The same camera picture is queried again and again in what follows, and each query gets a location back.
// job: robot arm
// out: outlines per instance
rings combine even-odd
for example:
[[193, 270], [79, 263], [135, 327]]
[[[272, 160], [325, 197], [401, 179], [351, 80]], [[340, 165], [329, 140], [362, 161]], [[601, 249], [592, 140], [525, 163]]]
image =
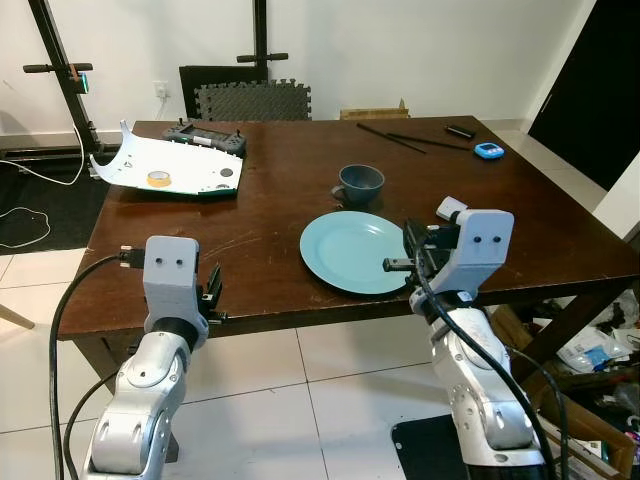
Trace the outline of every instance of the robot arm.
[[85, 480], [160, 479], [191, 354], [209, 333], [198, 309], [198, 248], [189, 238], [147, 241], [145, 335], [120, 368], [113, 399], [96, 424], [81, 476]]
[[[413, 312], [425, 315], [429, 323], [434, 369], [447, 390], [470, 476], [545, 478], [544, 460], [522, 406], [496, 371], [430, 308], [416, 278], [416, 269], [423, 268], [429, 287], [449, 316], [509, 372], [504, 345], [484, 313], [471, 304], [479, 286], [506, 259], [513, 215], [467, 209], [450, 197], [440, 205], [438, 215], [452, 223], [425, 228], [407, 221], [405, 250], [416, 260], [385, 260], [384, 268], [413, 272], [408, 283], [415, 290], [409, 302]], [[424, 264], [417, 260], [419, 250]]]

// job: blue plate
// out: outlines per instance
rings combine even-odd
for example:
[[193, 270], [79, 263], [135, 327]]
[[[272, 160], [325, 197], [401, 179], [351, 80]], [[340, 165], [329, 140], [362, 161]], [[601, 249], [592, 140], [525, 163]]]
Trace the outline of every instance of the blue plate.
[[385, 272], [385, 258], [404, 258], [402, 229], [361, 212], [316, 218], [300, 237], [304, 263], [331, 285], [353, 293], [392, 292], [405, 285], [406, 272]]

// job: gray cup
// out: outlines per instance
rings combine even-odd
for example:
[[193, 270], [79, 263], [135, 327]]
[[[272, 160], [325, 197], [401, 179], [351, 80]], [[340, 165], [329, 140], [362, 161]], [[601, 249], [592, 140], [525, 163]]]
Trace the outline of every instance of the gray cup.
[[384, 175], [367, 165], [347, 165], [338, 175], [340, 185], [331, 189], [331, 195], [352, 205], [368, 203], [384, 185]]

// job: chopsticks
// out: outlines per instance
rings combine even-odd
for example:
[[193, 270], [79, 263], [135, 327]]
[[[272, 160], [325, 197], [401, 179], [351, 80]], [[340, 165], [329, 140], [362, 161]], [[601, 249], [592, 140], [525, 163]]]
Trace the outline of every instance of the chopsticks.
[[415, 145], [411, 145], [410, 143], [405, 142], [404, 140], [410, 140], [412, 142], [427, 143], [429, 145], [437, 145], [439, 147], [454, 148], [456, 150], [467, 150], [467, 151], [471, 150], [469, 147], [454, 145], [452, 143], [437, 142], [435, 140], [429, 140], [427, 138], [411, 137], [409, 135], [403, 135], [400, 133], [381, 132], [380, 130], [376, 130], [375, 128], [371, 128], [370, 126], [364, 125], [360, 122], [356, 123], [356, 126], [358, 128], [361, 128], [362, 130], [366, 130], [369, 133], [373, 133], [374, 135], [378, 135], [379, 137], [386, 138], [387, 140], [391, 140], [392, 142], [395, 142], [395, 143], [399, 143], [400, 145], [404, 145], [405, 147], [410, 148], [411, 150], [416, 150], [417, 152], [420, 152], [422, 154], [425, 154], [427, 152], [421, 148], [416, 147]]

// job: wooden table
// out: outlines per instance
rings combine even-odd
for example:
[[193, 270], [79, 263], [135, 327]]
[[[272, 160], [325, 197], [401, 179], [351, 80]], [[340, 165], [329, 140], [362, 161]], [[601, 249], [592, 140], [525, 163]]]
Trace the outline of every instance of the wooden table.
[[[298, 250], [300, 234], [338, 206], [329, 194], [341, 167], [364, 163], [386, 183], [372, 213], [397, 225], [407, 217], [441, 223], [435, 211], [451, 195], [473, 208], [515, 215], [506, 264], [481, 288], [477, 303], [493, 305], [557, 296], [577, 298], [526, 349], [543, 361], [639, 278], [638, 256], [588, 211], [473, 117], [366, 122], [383, 131], [467, 145], [444, 132], [447, 123], [477, 131], [473, 142], [495, 141], [506, 155], [487, 162], [471, 152], [424, 146], [407, 149], [356, 128], [351, 121], [203, 124], [248, 140], [237, 197], [169, 196], [112, 186], [80, 268], [120, 245], [144, 246], [150, 235], [200, 242], [200, 282], [220, 262], [219, 309], [227, 326], [213, 336], [408, 314], [408, 293], [361, 296], [314, 277]], [[167, 122], [137, 122], [135, 133], [160, 138]], [[110, 373], [141, 333], [146, 315], [142, 272], [106, 266], [70, 301], [61, 340], [73, 340], [97, 373]], [[522, 364], [514, 372], [531, 370]]]

